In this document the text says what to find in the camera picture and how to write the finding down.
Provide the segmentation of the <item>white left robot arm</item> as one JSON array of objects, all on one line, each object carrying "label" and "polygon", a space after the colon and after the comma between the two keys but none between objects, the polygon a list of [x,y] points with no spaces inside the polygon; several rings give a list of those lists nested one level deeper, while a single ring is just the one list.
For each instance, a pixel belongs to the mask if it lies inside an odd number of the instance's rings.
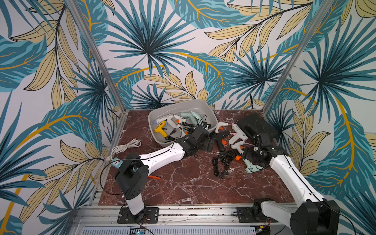
[{"label": "white left robot arm", "polygon": [[203,147],[209,136],[209,131],[199,126],[191,134],[173,141],[163,149],[142,155],[132,153],[121,160],[115,181],[125,198],[128,210],[136,221],[142,220],[146,214],[142,192],[149,175],[170,163],[193,156]]}]

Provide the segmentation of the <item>mint green glue gun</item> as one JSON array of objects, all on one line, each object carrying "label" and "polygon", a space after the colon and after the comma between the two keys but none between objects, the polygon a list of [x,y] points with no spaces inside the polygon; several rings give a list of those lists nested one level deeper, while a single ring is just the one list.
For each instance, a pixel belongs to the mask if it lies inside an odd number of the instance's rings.
[{"label": "mint green glue gun", "polygon": [[192,112],[181,112],[180,116],[183,117],[184,119],[186,119],[187,120],[186,122],[190,121],[194,125],[197,124],[197,120],[193,116]]}]

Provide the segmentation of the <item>yellow glue gun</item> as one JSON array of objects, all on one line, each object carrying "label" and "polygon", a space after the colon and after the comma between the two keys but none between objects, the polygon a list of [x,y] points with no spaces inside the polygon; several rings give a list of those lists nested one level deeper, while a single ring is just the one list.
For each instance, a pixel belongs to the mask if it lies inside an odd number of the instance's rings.
[{"label": "yellow glue gun", "polygon": [[165,125],[166,125],[166,121],[163,120],[160,123],[158,123],[157,126],[154,128],[154,132],[161,134],[163,138],[166,138],[168,136],[168,134],[164,130]]}]

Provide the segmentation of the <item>light blue glue gun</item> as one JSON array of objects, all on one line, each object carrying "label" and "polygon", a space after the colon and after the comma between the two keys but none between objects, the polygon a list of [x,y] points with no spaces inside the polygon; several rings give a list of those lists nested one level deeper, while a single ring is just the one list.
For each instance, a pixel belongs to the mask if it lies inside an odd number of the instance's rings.
[{"label": "light blue glue gun", "polygon": [[254,172],[258,172],[258,171],[261,171],[261,170],[264,170],[263,167],[261,166],[258,166],[258,165],[254,165],[252,164],[249,160],[246,160],[246,159],[243,159],[244,163],[246,164],[246,172],[248,174],[251,174],[251,173],[254,173]]},{"label": "light blue glue gun", "polygon": [[203,122],[203,116],[198,114],[195,111],[191,111],[191,114],[193,116],[193,124],[194,125],[200,125]]}]

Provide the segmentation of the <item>white switch glue gun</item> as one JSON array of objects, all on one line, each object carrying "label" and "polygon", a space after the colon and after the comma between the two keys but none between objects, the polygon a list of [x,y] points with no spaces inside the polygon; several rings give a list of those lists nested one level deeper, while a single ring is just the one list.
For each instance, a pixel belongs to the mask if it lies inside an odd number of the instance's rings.
[{"label": "white switch glue gun", "polygon": [[177,128],[180,128],[183,123],[187,122],[186,118],[183,118],[183,117],[181,117],[179,115],[173,115],[173,118],[175,119],[176,127]]}]

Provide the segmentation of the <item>white blue-trigger glue gun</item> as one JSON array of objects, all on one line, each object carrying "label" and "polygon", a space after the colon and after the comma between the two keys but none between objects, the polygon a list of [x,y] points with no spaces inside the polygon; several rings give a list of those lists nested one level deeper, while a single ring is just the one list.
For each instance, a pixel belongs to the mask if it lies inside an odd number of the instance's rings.
[{"label": "white blue-trigger glue gun", "polygon": [[174,118],[174,116],[172,114],[169,114],[169,115],[155,119],[155,121],[153,123],[154,124],[160,124],[162,121],[166,121],[166,125],[170,125],[172,128],[175,128],[176,124],[173,121],[173,118]]}]

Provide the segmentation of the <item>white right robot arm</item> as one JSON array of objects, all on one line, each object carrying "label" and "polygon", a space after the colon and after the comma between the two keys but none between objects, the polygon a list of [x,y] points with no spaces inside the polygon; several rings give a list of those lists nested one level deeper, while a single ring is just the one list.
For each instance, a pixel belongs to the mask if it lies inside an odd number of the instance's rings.
[{"label": "white right robot arm", "polygon": [[271,199],[256,199],[251,215],[257,221],[274,219],[295,235],[335,235],[340,207],[327,200],[302,175],[280,146],[274,146],[267,133],[253,136],[254,149],[245,148],[243,158],[261,167],[272,168],[293,196],[297,210],[284,207]]}]

